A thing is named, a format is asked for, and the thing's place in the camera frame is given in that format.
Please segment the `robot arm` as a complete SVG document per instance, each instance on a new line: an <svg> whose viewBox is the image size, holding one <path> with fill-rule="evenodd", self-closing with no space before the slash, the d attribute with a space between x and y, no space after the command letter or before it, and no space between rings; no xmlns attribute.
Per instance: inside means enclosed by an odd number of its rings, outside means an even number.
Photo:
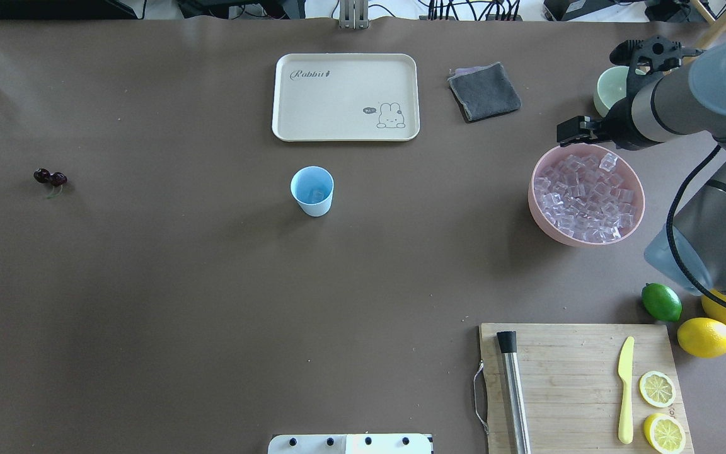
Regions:
<svg viewBox="0 0 726 454"><path fill-rule="evenodd" d="M560 146L613 142L640 150L708 132L715 147L677 190L645 260L694 295L726 296L726 44L686 48L662 35L626 40L610 55L628 66L627 92L606 115L556 128Z"/></svg>

